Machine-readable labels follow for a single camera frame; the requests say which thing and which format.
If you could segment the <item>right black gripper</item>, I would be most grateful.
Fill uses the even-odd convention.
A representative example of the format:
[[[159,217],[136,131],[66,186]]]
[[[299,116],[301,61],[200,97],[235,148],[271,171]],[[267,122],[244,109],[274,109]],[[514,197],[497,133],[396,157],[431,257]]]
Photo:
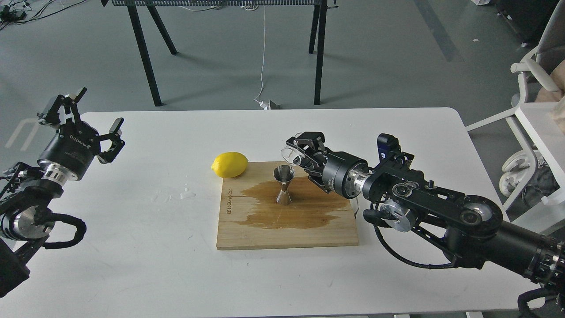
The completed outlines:
[[[287,147],[304,154],[300,167],[317,187],[325,193],[357,197],[361,190],[355,187],[355,181],[359,175],[369,173],[367,161],[343,151],[327,150],[324,143],[322,132],[302,132],[286,141]]]

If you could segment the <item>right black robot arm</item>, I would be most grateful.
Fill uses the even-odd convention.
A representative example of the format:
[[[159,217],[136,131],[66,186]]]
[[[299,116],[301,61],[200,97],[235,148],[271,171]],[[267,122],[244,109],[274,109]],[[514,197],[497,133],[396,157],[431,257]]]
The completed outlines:
[[[564,243],[503,220],[497,204],[477,195],[435,186],[405,153],[396,137],[377,138],[379,164],[324,145],[321,132],[299,133],[286,141],[290,163],[302,167],[325,193],[369,201],[363,211],[382,246],[399,261],[424,269],[476,268],[490,261],[539,284],[517,298],[523,318],[534,318],[534,299],[551,297],[564,306]],[[448,263],[426,265],[410,261],[387,244],[381,227],[416,233],[440,249]]]

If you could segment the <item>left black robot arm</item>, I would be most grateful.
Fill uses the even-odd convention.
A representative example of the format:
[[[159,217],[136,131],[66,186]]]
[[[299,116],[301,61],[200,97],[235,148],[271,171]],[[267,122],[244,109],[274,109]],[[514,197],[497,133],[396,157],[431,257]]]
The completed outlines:
[[[12,251],[1,243],[0,293],[5,296],[30,276],[27,262],[43,247],[69,248],[79,243],[87,226],[76,217],[52,212],[48,204],[61,197],[67,181],[78,181],[94,158],[111,163],[125,145],[121,139],[122,117],[107,134],[82,121],[77,104],[86,93],[56,96],[51,105],[38,113],[38,122],[56,133],[32,167],[16,163],[2,173],[7,184],[1,191],[1,237],[21,240],[23,246]]]

